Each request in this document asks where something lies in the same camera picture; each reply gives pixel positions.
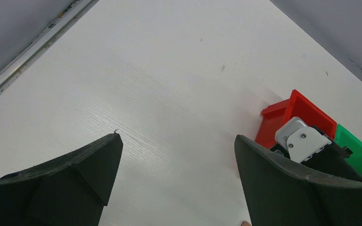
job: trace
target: red plastic container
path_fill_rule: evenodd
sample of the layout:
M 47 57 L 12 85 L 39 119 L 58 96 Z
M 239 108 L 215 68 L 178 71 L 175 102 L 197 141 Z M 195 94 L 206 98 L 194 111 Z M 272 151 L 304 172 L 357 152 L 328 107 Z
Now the red plastic container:
M 275 132 L 295 116 L 309 126 L 317 126 L 330 138 L 335 138 L 337 123 L 295 89 L 288 100 L 268 106 L 261 115 L 263 121 L 255 141 L 265 148 L 276 144 Z

